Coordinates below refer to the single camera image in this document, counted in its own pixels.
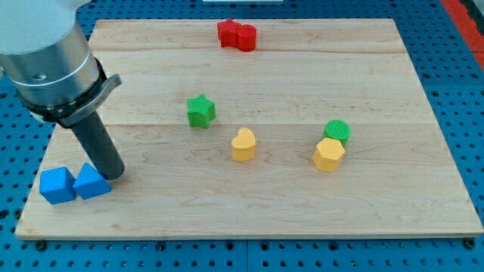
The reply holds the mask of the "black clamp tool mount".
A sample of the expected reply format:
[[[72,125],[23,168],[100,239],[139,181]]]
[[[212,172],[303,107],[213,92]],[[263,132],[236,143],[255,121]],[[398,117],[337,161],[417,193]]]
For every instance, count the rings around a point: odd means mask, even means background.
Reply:
[[[44,106],[39,102],[28,100],[26,95],[17,91],[17,96],[31,114],[41,122],[56,122],[63,128],[72,128],[96,111],[107,99],[111,91],[122,84],[119,74],[107,78],[104,68],[98,59],[96,64],[99,77],[93,86],[78,98],[53,106]]]

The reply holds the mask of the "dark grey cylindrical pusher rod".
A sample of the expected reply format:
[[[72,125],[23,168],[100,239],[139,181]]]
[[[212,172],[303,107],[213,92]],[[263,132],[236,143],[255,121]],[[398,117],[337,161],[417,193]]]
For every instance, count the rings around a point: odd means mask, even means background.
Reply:
[[[71,130],[105,179],[114,180],[123,174],[124,162],[97,112],[77,122]]]

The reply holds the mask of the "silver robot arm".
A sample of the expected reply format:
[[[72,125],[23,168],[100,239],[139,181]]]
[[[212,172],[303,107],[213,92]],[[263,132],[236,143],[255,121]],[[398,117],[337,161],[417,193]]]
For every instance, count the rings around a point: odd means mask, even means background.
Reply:
[[[76,12],[87,0],[1,0],[1,74],[43,122],[69,128],[107,180],[125,165],[97,109],[121,85],[93,55]]]

